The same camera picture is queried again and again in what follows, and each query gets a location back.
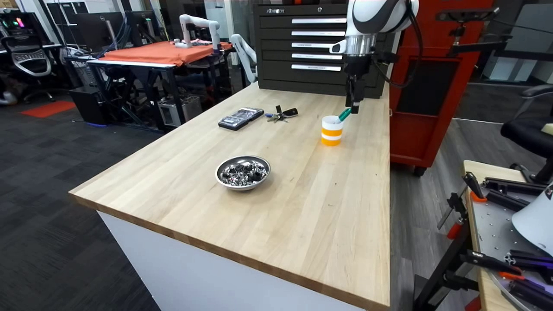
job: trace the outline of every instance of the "yellow cup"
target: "yellow cup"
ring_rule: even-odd
[[[344,122],[337,115],[325,115],[321,120],[321,143],[340,145]]]

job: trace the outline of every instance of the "tool chest drawer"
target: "tool chest drawer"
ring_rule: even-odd
[[[330,46],[344,39],[345,13],[345,0],[321,5],[257,3],[259,86],[345,94],[342,55],[330,53]],[[392,37],[382,37],[378,48],[389,50],[390,43]],[[364,96],[380,96],[383,79],[375,69],[361,82]]]

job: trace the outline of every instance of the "butcher block countertop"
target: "butcher block countertop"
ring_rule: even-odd
[[[390,305],[389,93],[364,98],[342,143],[319,143],[319,122],[345,96],[259,89],[235,93],[71,189],[83,205],[126,219],[363,309]],[[240,107],[275,112],[238,131],[218,127]],[[216,181],[235,155],[264,158],[250,191]]]

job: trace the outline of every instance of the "bowl of screws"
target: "bowl of screws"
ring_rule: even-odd
[[[216,169],[218,181],[231,189],[252,189],[269,174],[269,165],[252,155],[231,157]]]

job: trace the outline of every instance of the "green object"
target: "green object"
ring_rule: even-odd
[[[351,113],[351,107],[344,108],[342,113],[338,115],[340,122]]]

